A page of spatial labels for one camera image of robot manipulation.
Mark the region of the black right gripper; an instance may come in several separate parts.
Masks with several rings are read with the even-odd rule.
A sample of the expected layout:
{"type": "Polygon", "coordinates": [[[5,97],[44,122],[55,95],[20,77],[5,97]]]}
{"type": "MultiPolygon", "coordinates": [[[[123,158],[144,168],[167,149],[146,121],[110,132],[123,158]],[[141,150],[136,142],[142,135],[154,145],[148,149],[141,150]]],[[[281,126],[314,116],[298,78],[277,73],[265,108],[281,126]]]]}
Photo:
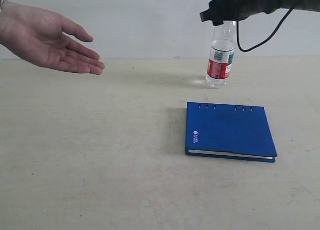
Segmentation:
{"type": "Polygon", "coordinates": [[[265,12],[269,0],[211,0],[208,9],[200,13],[201,22],[222,25],[225,21],[242,21],[265,12]]]}

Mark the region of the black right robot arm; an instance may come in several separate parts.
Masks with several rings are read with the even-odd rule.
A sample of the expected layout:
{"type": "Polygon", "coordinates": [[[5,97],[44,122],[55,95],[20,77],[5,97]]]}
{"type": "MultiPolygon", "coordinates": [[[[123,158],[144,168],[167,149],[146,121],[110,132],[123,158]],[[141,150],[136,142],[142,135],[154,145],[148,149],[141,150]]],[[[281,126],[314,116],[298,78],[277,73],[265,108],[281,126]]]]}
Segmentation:
{"type": "Polygon", "coordinates": [[[242,21],[259,13],[270,14],[278,9],[319,12],[320,0],[211,0],[208,9],[200,13],[202,22],[214,26],[225,21],[242,21]]]}

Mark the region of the person's open bare hand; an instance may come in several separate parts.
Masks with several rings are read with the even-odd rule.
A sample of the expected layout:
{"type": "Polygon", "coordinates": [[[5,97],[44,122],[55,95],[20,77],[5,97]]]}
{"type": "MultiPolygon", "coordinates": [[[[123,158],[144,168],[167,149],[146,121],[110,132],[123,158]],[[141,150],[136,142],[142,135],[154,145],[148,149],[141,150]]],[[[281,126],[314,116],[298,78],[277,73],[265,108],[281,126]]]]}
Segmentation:
{"type": "Polygon", "coordinates": [[[38,67],[101,75],[100,56],[82,42],[93,37],[79,24],[43,8],[0,0],[0,43],[38,67]]]}

